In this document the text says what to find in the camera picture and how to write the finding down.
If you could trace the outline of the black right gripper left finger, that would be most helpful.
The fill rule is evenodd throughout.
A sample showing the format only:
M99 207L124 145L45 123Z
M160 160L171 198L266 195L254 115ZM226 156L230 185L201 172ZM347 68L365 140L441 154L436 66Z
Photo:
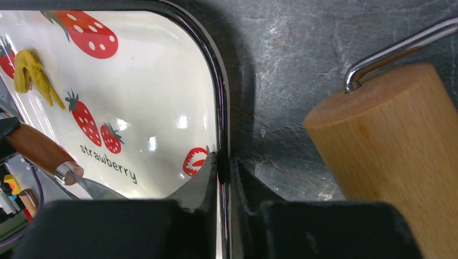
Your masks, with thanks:
M169 199L57 200L39 210L15 258L216 258L217 156Z

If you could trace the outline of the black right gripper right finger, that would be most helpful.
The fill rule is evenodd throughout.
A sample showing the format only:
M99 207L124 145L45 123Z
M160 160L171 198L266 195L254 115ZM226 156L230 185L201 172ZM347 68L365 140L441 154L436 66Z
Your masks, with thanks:
M286 201L231 160L233 258L421 258L384 202Z

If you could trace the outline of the metal scraper wooden handle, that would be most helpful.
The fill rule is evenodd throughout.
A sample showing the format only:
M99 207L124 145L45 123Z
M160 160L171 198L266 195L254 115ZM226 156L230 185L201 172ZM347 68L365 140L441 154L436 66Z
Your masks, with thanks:
M61 185L79 185L94 200L125 200L111 188L83 177L84 170L60 145L37 129L18 122L4 137L34 166L52 175Z

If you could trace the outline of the yellow dough scrap strip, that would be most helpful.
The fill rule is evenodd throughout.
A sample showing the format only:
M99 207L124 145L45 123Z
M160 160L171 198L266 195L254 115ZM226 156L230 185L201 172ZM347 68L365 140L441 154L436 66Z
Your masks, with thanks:
M35 52L32 50L19 51L14 57L14 67L14 88L17 93L28 93L31 85L34 84L50 106L54 106L53 100L55 100L61 109L65 109L65 105L50 83L43 70L43 64Z

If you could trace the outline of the white strawberry tray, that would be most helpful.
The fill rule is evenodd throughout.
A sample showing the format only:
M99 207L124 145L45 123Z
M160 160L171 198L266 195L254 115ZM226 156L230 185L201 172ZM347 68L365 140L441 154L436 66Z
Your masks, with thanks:
M4 137L24 123L60 145L84 178L125 200L169 199L215 153L216 258L232 257L219 186L226 72L192 15L167 1L1 1L1 43L13 66L19 51L35 52L65 105L50 106L34 84L17 93L14 78L2 75L20 113L1 114L2 151L18 153ZM94 200L41 171L68 200Z

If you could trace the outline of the wooden dough roller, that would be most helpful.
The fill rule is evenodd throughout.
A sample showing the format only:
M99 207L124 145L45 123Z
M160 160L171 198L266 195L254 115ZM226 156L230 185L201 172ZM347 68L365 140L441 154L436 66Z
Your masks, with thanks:
M358 61L304 119L343 195L393 204L426 258L457 258L457 110L432 64L385 66L456 31L451 18Z

